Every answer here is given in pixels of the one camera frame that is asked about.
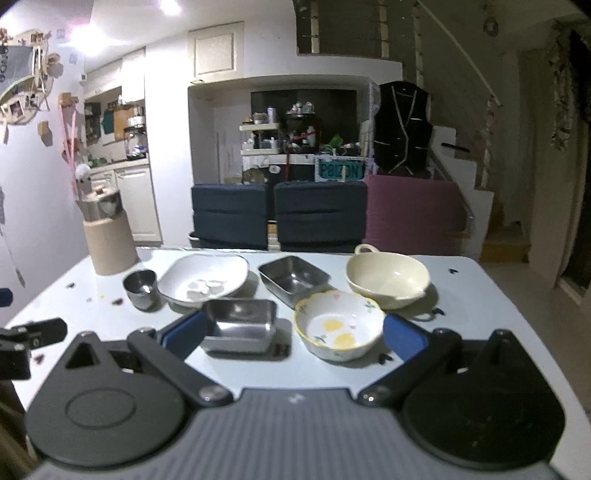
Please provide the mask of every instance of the pink chair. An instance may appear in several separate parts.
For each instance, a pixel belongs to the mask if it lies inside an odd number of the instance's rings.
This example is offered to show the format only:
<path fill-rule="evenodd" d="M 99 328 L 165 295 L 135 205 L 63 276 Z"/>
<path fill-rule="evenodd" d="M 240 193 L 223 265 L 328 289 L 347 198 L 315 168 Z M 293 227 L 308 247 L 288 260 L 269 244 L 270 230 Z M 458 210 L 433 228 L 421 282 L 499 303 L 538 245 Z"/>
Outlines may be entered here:
<path fill-rule="evenodd" d="M 365 242 L 405 255 L 460 255 L 467 223 L 457 184 L 370 175 Z"/>

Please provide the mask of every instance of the beige cylinder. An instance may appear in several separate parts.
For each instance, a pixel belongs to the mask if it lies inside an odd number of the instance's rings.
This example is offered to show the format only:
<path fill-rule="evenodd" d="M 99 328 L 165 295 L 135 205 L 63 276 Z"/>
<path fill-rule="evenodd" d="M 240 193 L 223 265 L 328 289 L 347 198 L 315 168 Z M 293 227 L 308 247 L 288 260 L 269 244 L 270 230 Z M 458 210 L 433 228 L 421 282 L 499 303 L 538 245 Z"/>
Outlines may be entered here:
<path fill-rule="evenodd" d="M 84 221 L 84 233 L 97 274 L 121 273 L 138 261 L 125 210 L 114 218 Z"/>

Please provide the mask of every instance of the chair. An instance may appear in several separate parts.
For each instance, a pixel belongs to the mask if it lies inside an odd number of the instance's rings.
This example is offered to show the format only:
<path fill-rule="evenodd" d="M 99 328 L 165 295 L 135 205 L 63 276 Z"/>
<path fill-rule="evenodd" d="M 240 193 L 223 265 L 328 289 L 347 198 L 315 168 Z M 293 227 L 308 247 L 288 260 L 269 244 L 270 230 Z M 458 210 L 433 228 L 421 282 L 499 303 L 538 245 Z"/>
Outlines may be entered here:
<path fill-rule="evenodd" d="M 267 250 L 266 185 L 197 184 L 191 198 L 200 247 Z"/>
<path fill-rule="evenodd" d="M 275 187 L 277 239 L 287 252 L 351 253 L 365 236 L 367 186 L 290 181 Z"/>
<path fill-rule="evenodd" d="M 370 175 L 365 242 L 405 255 L 460 255 L 467 222 L 456 183 Z"/>

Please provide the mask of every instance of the gray ribbed panel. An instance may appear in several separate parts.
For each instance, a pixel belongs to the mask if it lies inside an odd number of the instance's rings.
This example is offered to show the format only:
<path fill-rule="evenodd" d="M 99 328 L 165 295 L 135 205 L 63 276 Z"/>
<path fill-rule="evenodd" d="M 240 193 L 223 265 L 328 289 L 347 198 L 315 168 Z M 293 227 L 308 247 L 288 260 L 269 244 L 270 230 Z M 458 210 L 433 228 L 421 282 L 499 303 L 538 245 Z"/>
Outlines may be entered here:
<path fill-rule="evenodd" d="M 173 447 L 134 467 L 69 472 L 49 463 L 31 480 L 557 480 L 547 465 L 486 473 L 423 452 L 392 413 L 345 390 L 245 390 L 203 410 Z"/>

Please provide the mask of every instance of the floral bowl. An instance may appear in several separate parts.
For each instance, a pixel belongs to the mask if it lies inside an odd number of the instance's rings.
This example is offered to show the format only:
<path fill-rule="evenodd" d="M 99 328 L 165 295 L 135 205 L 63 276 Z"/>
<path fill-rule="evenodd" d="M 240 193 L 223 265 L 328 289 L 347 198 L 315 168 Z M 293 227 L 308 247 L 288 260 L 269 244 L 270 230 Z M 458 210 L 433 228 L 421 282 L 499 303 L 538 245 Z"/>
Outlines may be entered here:
<path fill-rule="evenodd" d="M 294 324 L 315 356 L 349 362 L 361 358 L 376 344 L 384 328 L 384 312 L 371 299 L 332 290 L 298 302 Z"/>

